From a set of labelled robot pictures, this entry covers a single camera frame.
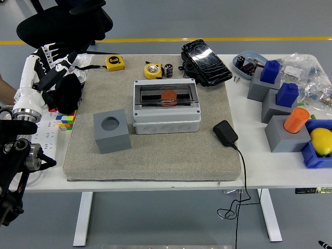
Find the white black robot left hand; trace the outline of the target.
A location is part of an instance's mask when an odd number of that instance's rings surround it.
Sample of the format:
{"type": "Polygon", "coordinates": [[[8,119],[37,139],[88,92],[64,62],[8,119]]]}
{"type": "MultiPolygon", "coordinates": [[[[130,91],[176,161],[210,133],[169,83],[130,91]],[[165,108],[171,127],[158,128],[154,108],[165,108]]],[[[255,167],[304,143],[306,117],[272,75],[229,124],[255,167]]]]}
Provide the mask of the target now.
{"type": "Polygon", "coordinates": [[[81,83],[70,68],[77,57],[65,43],[42,45],[25,61],[14,112],[42,114],[44,106],[70,114],[78,108],[81,83]]]}

